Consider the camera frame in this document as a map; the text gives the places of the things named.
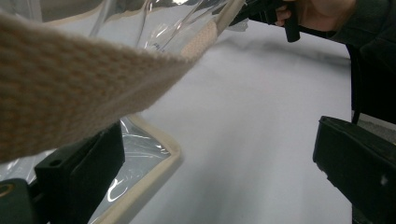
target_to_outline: white surface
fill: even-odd
[[[225,31],[142,116],[184,161],[133,224],[349,224],[351,205],[312,162],[320,116],[350,120],[344,45],[249,22]]]

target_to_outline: hand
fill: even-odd
[[[299,24],[318,31],[337,31],[353,13],[356,0],[284,0],[296,2]],[[283,26],[291,12],[287,6],[276,10],[276,25]]]

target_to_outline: plastic wrap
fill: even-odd
[[[35,156],[18,158],[15,161],[0,163],[0,181],[21,178],[29,184],[35,180],[35,166],[44,160],[53,150],[42,152]]]
[[[0,8],[133,48],[180,53],[228,0],[6,0]]]
[[[122,194],[136,184],[170,153],[155,138],[132,124],[127,118],[121,119],[122,141],[125,148],[125,163],[120,168],[110,188],[93,213],[93,223]]]

